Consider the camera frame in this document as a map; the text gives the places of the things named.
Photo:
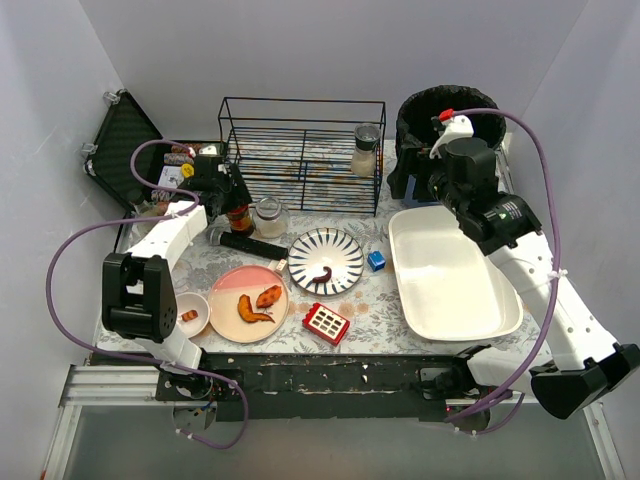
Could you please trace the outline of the red lid chili sauce jar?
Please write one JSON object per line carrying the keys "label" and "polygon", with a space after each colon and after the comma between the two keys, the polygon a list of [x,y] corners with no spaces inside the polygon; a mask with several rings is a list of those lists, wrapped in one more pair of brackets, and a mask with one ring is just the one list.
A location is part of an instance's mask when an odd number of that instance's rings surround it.
{"label": "red lid chili sauce jar", "polygon": [[226,213],[233,234],[249,237],[255,230],[248,204],[241,205]]}

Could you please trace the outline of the round glass jar with powder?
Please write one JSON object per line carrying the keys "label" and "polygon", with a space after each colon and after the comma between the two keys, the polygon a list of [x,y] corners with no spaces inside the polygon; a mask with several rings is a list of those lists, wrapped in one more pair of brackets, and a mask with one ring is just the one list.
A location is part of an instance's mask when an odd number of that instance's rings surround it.
{"label": "round glass jar with powder", "polygon": [[289,226],[289,213],[279,199],[265,197],[255,204],[254,223],[258,234],[266,239],[283,235]]}

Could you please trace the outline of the glass salt grinder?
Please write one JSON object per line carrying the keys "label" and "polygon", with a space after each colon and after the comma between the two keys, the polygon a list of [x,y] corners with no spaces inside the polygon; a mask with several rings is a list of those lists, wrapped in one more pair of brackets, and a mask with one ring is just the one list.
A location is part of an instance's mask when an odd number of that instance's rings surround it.
{"label": "glass salt grinder", "polygon": [[356,176],[366,178],[374,175],[380,139],[381,131],[375,124],[361,123],[355,127],[351,171]]}

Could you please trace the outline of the dark sauce glass bottle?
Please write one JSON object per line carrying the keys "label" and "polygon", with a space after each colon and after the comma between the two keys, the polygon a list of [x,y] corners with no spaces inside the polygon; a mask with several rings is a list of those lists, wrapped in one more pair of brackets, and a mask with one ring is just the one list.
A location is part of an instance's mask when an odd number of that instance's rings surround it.
{"label": "dark sauce glass bottle", "polygon": [[162,217],[166,213],[164,206],[150,203],[143,195],[131,197],[129,203],[133,207],[133,215],[136,219]]}

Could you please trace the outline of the clear plastic cup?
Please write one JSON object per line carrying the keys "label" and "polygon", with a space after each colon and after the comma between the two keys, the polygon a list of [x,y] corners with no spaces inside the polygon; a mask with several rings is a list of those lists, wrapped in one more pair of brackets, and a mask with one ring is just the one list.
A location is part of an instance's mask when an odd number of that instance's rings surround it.
{"label": "clear plastic cup", "polygon": [[171,271],[173,287],[176,293],[183,293],[190,288],[191,264],[186,260],[178,260]]}

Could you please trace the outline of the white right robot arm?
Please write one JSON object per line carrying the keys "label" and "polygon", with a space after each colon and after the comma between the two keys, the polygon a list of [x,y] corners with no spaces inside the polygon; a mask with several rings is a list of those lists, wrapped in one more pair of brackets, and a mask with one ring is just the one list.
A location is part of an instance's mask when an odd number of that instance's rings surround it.
{"label": "white right robot arm", "polygon": [[638,346],[619,343],[561,271],[559,242],[547,239],[523,198],[500,190],[496,153],[484,140],[459,138],[438,150],[398,145],[397,154],[388,182],[415,176],[417,191],[444,206],[463,237],[510,282],[540,329],[523,357],[491,346],[456,355],[451,373],[438,376],[438,384],[494,391],[451,421],[489,408],[507,390],[530,394],[549,414],[567,419],[638,370]]}

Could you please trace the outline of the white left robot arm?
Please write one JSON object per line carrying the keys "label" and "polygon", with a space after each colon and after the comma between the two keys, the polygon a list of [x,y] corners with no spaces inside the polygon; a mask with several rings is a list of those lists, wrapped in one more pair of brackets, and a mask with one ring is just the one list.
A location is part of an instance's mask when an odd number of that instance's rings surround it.
{"label": "white left robot arm", "polygon": [[202,350],[177,325],[171,270],[192,240],[218,216],[252,202],[237,164],[197,156],[195,173],[168,204],[159,221],[123,254],[102,267],[103,327],[144,347],[164,370],[186,375]]}

